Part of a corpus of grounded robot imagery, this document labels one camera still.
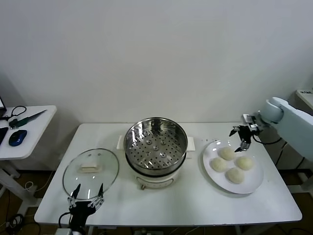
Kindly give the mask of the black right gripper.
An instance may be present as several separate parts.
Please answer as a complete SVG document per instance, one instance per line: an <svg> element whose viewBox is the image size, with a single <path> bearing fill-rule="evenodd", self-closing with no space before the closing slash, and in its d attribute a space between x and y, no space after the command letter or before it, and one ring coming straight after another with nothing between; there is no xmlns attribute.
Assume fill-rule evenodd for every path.
<svg viewBox="0 0 313 235"><path fill-rule="evenodd" d="M235 152L243 152L247 151L250 147L252 132L250 128L246 125L233 126L233 129L230 131L229 136L233 136L234 134L239 132L240 146L235 150Z"/></svg>

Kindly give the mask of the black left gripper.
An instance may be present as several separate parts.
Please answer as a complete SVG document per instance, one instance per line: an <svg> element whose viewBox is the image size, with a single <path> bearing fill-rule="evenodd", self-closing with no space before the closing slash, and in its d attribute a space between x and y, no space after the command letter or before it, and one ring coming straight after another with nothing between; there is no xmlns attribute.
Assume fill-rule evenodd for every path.
<svg viewBox="0 0 313 235"><path fill-rule="evenodd" d="M70 227L84 227L87 221L87 218L94 214L96 210L98 210L103 202L104 202L104 190L103 184L101 184L98 195L95 199L93 199L88 207L76 207L76 199L77 195L80 191L81 184L77 186L77 188L72 192L70 197L67 198L69 205L69 212L72 215L72 219L69 223Z"/></svg>

